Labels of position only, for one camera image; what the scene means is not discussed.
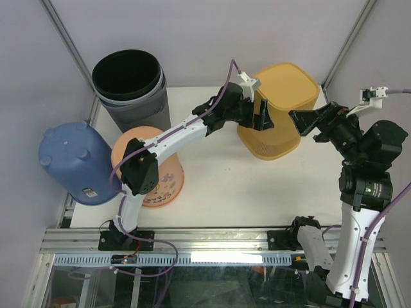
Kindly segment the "yellow mesh waste bin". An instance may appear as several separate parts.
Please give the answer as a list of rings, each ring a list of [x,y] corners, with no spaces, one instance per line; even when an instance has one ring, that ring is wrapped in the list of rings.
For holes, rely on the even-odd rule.
[[[313,110],[319,86],[308,73],[291,62],[267,67],[254,77],[261,82],[255,92],[254,110],[258,112],[261,100],[267,100],[274,127],[259,132],[238,126],[237,133],[255,157],[275,160],[298,147],[301,137],[288,113],[291,110]]]

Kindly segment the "peach plastic bucket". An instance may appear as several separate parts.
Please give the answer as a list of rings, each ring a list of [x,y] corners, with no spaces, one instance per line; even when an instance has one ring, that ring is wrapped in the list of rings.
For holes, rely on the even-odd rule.
[[[162,133],[162,130],[151,126],[132,128],[123,133],[115,142],[111,153],[112,167],[124,157],[126,146],[130,140],[151,139]],[[159,166],[159,183],[146,195],[143,206],[157,208],[171,203],[181,192],[184,185],[184,170],[175,153]]]

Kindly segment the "black plastic bin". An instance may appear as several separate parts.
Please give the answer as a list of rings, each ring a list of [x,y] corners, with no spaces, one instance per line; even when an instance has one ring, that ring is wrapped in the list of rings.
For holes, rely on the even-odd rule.
[[[95,89],[120,101],[148,93],[159,80],[160,63],[152,54],[127,49],[102,58],[92,70]]]

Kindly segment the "blue plastic bucket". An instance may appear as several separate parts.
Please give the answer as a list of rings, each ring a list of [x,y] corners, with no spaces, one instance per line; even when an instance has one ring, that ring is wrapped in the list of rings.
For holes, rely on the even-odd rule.
[[[118,195],[121,181],[112,172],[112,148],[85,121],[66,123],[44,132],[39,162],[71,196],[83,205],[106,203]]]

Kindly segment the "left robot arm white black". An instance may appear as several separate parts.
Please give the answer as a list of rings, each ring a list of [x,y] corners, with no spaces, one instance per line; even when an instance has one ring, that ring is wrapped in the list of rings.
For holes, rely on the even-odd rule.
[[[133,231],[148,193],[160,182],[159,166],[182,148],[211,135],[234,122],[244,128],[261,132],[274,127],[268,114],[268,101],[262,99],[254,110],[255,92],[261,85],[252,78],[239,84],[228,82],[207,102],[197,106],[178,125],[151,139],[132,139],[126,146],[123,159],[114,166],[111,176],[121,172],[123,198],[114,216],[116,227],[112,242],[121,249],[134,243]]]

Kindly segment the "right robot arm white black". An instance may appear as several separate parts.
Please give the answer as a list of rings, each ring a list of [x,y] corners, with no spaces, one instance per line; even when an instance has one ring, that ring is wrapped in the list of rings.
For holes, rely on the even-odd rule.
[[[316,110],[292,110],[289,115],[300,136],[318,129],[314,140],[332,143],[343,158],[336,254],[329,254],[320,224],[312,217],[297,216],[287,233],[289,245],[303,249],[309,267],[306,297],[323,307],[366,307],[375,241],[385,216],[399,200],[393,194],[389,168],[408,134],[388,120],[363,132],[358,116],[335,102]]]

